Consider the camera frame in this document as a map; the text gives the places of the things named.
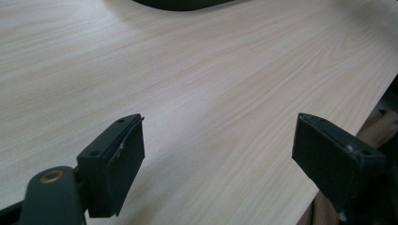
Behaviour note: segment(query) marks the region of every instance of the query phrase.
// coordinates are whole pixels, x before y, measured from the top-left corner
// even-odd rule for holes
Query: wood grain surface
[[[0,1],[0,207],[117,118],[146,158],[119,217],[89,224],[295,224],[316,187],[297,114],[356,133],[398,72],[394,0]]]

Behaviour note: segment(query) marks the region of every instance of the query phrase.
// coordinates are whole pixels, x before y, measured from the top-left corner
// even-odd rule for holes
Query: black object
[[[85,224],[119,214],[145,157],[140,114],[115,121],[77,157],[78,166],[35,175],[25,199],[0,211],[0,224]]]
[[[331,122],[300,113],[293,159],[347,224],[398,223],[398,167]]]
[[[192,11],[216,6],[233,0],[134,0],[143,5],[170,11]]]

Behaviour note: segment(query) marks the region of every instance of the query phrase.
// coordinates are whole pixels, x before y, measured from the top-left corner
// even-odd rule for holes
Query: black plastic part
[[[152,8],[170,11],[193,11],[208,8],[233,0],[134,0],[137,3]]]
[[[54,167],[38,173],[30,180],[20,224],[85,224],[72,168]]]
[[[115,121],[77,157],[92,218],[119,214],[145,157],[143,119],[135,114]]]
[[[385,156],[331,122],[300,113],[293,159],[332,202],[353,210],[368,183],[383,172]]]
[[[0,224],[16,225],[20,220],[23,202],[17,202],[0,211]]]

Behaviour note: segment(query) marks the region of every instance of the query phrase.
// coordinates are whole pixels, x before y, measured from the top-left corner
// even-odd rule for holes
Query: light wood tabletop
[[[394,0],[0,1],[0,207],[114,120],[145,117],[119,217],[295,224],[317,192],[291,159],[299,112],[355,134],[398,72]]]

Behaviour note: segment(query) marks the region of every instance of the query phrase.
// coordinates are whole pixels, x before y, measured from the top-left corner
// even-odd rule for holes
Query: wooden desk
[[[393,0],[0,2],[0,207],[115,119],[145,116],[119,217],[89,224],[295,224],[316,187],[297,114],[356,133],[398,71]]]

